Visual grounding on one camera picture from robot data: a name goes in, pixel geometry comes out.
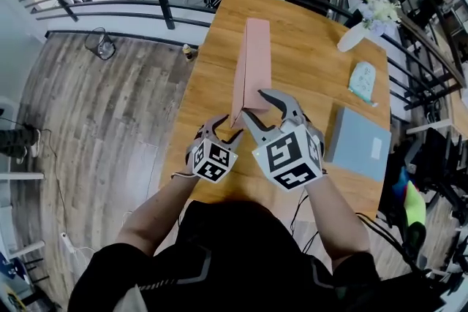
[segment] wooden floor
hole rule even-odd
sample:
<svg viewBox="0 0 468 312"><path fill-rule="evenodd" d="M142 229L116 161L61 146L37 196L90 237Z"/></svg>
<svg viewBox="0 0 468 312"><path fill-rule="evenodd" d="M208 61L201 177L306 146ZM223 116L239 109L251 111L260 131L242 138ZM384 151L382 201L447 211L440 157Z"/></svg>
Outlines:
<svg viewBox="0 0 468 312"><path fill-rule="evenodd" d="M171 127L192 71L179 47L115 38L117 53L106 62L84 48L84 39L80 34L49 37L31 71L19 115L20 121L52 131L50 144L58 155L56 171L66 223L55 158L48 146L50 133L42 133L39 158L13 165L17 170L27 167L45 173L41 183L18 182L12 187L13 213L20 245L45 241L44 249L28 256L45 258L32 275L36 279L50 276L40 286L64 308L86 258L114 241L125 213L144 202L150 182L159 180ZM440 199L428 218L423 252L429 266L442 264L453 236L457 222L449 219L449 212L449 204ZM165 246L175 240L176 230ZM88 248L69 255L59 240L65 231L75 247ZM298 222L295 239L303 248L314 233L313 224ZM401 257L384 240L372 233L371 243L383 278L407 272ZM309 253L329 263L318 236Z"/></svg>

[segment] trash can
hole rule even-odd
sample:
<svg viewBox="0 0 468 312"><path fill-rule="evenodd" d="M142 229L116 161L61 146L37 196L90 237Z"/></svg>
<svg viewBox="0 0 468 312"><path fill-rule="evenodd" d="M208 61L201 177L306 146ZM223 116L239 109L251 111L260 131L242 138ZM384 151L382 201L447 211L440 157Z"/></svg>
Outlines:
<svg viewBox="0 0 468 312"><path fill-rule="evenodd" d="M108 60L116 53L116 46L104 28L96 28L88 34L85 47L101 60Z"/></svg>

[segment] light blue box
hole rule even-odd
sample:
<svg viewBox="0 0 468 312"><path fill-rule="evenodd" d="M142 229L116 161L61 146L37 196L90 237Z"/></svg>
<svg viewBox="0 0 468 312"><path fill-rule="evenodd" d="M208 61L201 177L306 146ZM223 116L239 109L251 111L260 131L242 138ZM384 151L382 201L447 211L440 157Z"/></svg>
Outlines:
<svg viewBox="0 0 468 312"><path fill-rule="evenodd" d="M342 107L325 161L377 181L385 177L391 134L362 115Z"/></svg>

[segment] desk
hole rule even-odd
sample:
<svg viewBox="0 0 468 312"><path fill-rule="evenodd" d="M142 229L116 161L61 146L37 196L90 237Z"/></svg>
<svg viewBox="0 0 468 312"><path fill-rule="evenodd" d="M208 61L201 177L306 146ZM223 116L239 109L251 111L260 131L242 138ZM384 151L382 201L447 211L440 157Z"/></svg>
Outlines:
<svg viewBox="0 0 468 312"><path fill-rule="evenodd" d="M169 181L172 172L182 169L186 147L200 126L215 115L230 113L235 67L247 18L270 21L273 88L293 95L301 103L313 124L324 133L327 143L339 106L346 105L389 129L389 82L382 48L365 39L350 52L340 53L336 44L347 30L343 25L282 0L222 0L181 103L160 186ZM352 70L363 60L377 70L372 101L378 102L378 107L364 103L347 89ZM261 118L266 124L279 125L281 120L276 109ZM229 121L217 131L222 139L233 133ZM252 155L256 147L250 133L245 131L237 150L239 158L230 174L218 184L200 181L192 199L202 202L252 199L277 217L290 220L302 189L286 193L268 182ZM352 209L374 217L382 182L329 164L325 167ZM313 221L309 205L301 207L298 219Z"/></svg>

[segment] small bottle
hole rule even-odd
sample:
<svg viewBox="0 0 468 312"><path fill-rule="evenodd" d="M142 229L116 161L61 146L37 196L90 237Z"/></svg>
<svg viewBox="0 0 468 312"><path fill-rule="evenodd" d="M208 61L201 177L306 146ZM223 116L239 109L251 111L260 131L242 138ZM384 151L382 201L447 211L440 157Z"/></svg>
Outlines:
<svg viewBox="0 0 468 312"><path fill-rule="evenodd" d="M192 61L193 60L193 52L192 52L192 49L190 48L190 46L188 44L185 44L182 47L182 52L184 52L185 59L187 61Z"/></svg>

